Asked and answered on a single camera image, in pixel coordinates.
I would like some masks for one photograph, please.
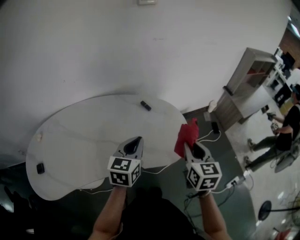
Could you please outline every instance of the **kidney-shaped table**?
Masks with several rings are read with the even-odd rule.
[[[109,157],[135,136],[144,139],[144,169],[172,164],[179,159],[174,146],[183,123],[178,109],[153,97],[114,95],[76,103],[50,117],[33,136],[26,156],[29,182],[46,200],[96,188],[108,177]],[[40,163],[43,174],[37,172]]]

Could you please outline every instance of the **light switch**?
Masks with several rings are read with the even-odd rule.
[[[139,5],[156,4],[157,0],[137,0]]]

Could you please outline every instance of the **red cloth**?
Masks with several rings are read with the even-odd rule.
[[[197,125],[197,118],[193,118],[188,124],[182,124],[178,133],[174,152],[184,158],[184,143],[187,143],[192,149],[194,143],[198,139],[198,136],[199,128]]]

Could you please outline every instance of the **shelf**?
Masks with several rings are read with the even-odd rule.
[[[247,72],[247,75],[260,75],[260,74],[266,74],[266,72],[265,71],[263,71],[263,70],[260,70],[258,73],[254,70],[254,69],[252,69],[252,68],[250,68],[250,70]]]

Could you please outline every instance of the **shoe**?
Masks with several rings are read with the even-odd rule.
[[[248,166],[252,163],[248,156],[244,157],[245,169],[248,170]]]
[[[253,148],[255,146],[255,143],[253,143],[251,138],[248,138],[247,143],[248,143],[248,146],[250,148],[250,151],[253,152]]]

